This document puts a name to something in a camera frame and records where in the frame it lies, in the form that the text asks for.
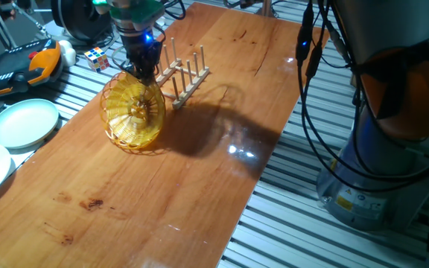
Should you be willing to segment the gripper finger with clear pad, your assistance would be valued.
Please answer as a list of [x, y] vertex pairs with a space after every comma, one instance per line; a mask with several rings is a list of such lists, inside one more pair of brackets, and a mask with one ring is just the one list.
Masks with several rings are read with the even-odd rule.
[[156, 83], [155, 76], [157, 74], [157, 66], [151, 66], [150, 68], [146, 67], [145, 69], [142, 69], [142, 83], [146, 86], [151, 86], [153, 83]]
[[134, 62], [126, 62], [125, 64], [125, 71], [130, 73], [132, 76], [134, 76], [135, 78], [141, 80], [142, 79], [142, 75], [140, 72], [140, 66], [138, 63], [134, 63]]

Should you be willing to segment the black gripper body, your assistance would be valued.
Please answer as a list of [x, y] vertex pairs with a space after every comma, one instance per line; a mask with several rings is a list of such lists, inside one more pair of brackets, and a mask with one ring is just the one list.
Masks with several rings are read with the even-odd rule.
[[137, 36], [121, 36], [127, 53], [127, 59], [137, 74], [154, 74], [159, 64], [162, 43], [152, 31], [145, 31]]

